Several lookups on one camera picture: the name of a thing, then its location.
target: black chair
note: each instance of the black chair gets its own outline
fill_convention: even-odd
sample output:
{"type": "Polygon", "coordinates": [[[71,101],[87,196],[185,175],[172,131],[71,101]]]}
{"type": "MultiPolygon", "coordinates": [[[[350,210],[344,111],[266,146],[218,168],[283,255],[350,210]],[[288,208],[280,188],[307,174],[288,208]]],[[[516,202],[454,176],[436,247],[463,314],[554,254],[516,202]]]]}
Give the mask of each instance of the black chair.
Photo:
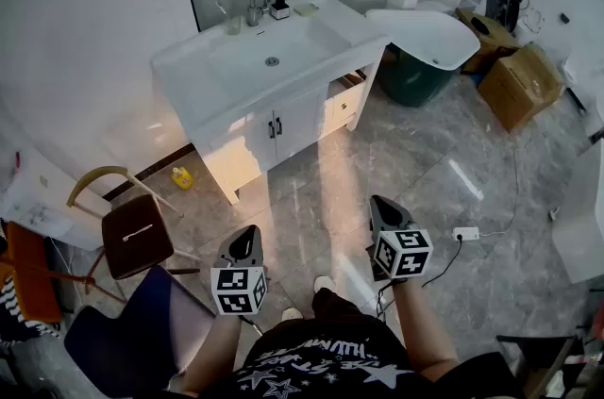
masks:
{"type": "Polygon", "coordinates": [[[84,307],[65,348],[108,397],[166,389],[206,339],[214,315],[160,266],[152,267],[117,319],[84,307]]]}

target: wooden chair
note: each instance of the wooden chair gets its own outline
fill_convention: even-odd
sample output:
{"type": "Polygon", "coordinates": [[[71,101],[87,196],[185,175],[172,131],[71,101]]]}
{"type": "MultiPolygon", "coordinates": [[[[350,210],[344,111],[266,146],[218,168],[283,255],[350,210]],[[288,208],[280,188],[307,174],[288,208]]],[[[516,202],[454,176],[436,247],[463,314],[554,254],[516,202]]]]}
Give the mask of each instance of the wooden chair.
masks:
{"type": "Polygon", "coordinates": [[[60,309],[49,276],[32,272],[28,266],[48,270],[44,238],[16,223],[7,225],[8,250],[0,256],[0,287],[12,276],[15,296],[25,320],[58,324],[60,309]],[[18,262],[7,264],[6,261],[18,262]]]}
{"type": "MultiPolygon", "coordinates": [[[[67,200],[67,206],[79,208],[101,220],[104,245],[104,249],[93,264],[88,277],[92,276],[103,256],[107,257],[109,272],[115,279],[137,274],[161,263],[172,254],[197,262],[201,261],[199,257],[173,247],[158,202],[171,209],[178,216],[184,216],[165,199],[145,186],[126,168],[103,166],[82,176],[75,184],[74,190],[67,200]],[[113,209],[105,216],[99,216],[76,202],[77,196],[94,180],[110,174],[122,175],[148,194],[139,196],[113,209]]],[[[174,270],[173,272],[175,274],[197,273],[199,269],[174,270]]]]}

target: cabinet door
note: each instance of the cabinet door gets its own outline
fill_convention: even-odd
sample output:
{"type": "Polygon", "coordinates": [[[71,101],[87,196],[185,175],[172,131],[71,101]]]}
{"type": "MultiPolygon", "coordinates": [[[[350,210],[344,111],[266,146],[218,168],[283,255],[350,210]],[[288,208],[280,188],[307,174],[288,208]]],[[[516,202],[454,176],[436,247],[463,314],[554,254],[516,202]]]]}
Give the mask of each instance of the cabinet door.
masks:
{"type": "Polygon", "coordinates": [[[320,95],[321,91],[313,91],[275,109],[279,161],[293,156],[317,140],[315,117],[320,95]]]}
{"type": "Polygon", "coordinates": [[[233,123],[227,134],[210,142],[222,173],[234,190],[277,164],[273,112],[233,123]]]}

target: star print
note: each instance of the star print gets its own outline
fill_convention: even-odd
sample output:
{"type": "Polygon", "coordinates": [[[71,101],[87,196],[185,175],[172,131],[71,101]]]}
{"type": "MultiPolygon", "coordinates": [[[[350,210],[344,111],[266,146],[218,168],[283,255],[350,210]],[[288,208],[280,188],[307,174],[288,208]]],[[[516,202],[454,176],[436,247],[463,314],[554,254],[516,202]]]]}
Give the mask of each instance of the star print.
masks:
{"type": "Polygon", "coordinates": [[[268,371],[254,371],[248,377],[239,379],[237,382],[251,380],[252,381],[252,391],[253,391],[259,385],[259,383],[262,381],[262,379],[273,379],[273,378],[277,378],[277,376],[270,374],[268,371]]]}
{"type": "Polygon", "coordinates": [[[338,376],[336,374],[325,374],[325,379],[329,381],[329,384],[333,384],[338,380],[338,376]]]}
{"type": "Polygon", "coordinates": [[[367,377],[363,382],[374,382],[378,380],[379,382],[388,386],[390,389],[394,389],[396,387],[396,378],[399,375],[412,374],[412,371],[399,371],[396,369],[394,364],[389,364],[384,367],[368,367],[363,365],[358,367],[359,369],[363,369],[369,373],[369,377],[367,377]]]}
{"type": "Polygon", "coordinates": [[[267,380],[266,383],[271,387],[267,392],[264,393],[263,397],[268,397],[269,395],[274,395],[277,399],[287,399],[287,396],[291,392],[300,392],[299,388],[295,388],[294,386],[290,386],[290,381],[292,379],[287,379],[282,382],[274,382],[272,380],[267,380]]]}

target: soap dispenser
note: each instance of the soap dispenser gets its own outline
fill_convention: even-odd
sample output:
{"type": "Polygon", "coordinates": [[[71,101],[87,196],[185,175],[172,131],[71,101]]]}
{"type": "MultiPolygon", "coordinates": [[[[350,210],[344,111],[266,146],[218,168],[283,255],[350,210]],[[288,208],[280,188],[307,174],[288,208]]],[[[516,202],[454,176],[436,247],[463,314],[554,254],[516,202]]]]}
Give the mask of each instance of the soap dispenser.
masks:
{"type": "Polygon", "coordinates": [[[276,20],[287,18],[290,16],[290,6],[285,3],[285,0],[276,0],[276,2],[271,5],[271,15],[273,15],[273,18],[276,20]]]}

